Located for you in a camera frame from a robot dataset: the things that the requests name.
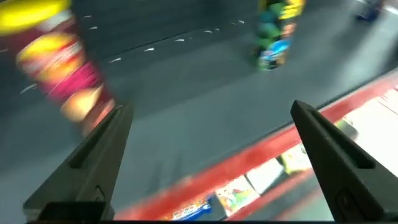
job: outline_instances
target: colorful packaging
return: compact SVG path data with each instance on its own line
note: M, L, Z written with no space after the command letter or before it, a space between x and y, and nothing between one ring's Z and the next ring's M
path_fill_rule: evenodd
M210 213L211 206L205 197L198 198L192 203L183 206L173 214L163 217L163 221L194 221L204 213Z
M284 163L285 172L288 175L311 168L310 159L302 143L282 153L280 157Z
M284 171L276 159L270 159L264 164L250 170L246 177L257 193L264 193Z
M256 58L261 70L272 70L285 63L292 34L305 0L259 0Z
M216 196L223 205L227 216L231 216L260 197L243 175L216 190Z
M61 112L90 132L114 107L76 33L69 0L0 3L0 36L17 66Z

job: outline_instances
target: red snack can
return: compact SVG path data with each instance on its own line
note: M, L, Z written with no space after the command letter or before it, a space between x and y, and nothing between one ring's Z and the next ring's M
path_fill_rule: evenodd
M0 3L0 36L17 66L88 134L115 106L87 58L69 0Z

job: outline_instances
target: yellow can lid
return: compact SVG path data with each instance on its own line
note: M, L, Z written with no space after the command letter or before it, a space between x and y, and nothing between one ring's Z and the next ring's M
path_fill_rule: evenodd
M0 2L0 35L14 34L69 8L70 0L6 0Z

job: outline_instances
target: snack package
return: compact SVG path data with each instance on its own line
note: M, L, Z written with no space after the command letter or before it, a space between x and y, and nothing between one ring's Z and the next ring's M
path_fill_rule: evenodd
M264 193L280 176L284 168L276 159L270 159L264 164L250 170L246 177L257 193Z
M308 158L302 143L282 153L280 157L284 163L285 172L288 175L293 172L311 168L310 159Z
M216 196L228 217L260 197L243 175L216 190Z
M183 206L180 210L173 212L173 214L163 217L163 221L194 221L204 213L210 213L211 206L206 197L198 198L192 203Z

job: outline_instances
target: blurred snack can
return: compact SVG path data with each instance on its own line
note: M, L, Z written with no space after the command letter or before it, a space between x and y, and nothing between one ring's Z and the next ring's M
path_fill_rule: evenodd
M297 16L305 0L259 0L256 31L256 60L261 70L272 70L285 63L292 42Z
M86 56L70 4L70 0L1 2L0 38L17 67L88 134L115 101Z

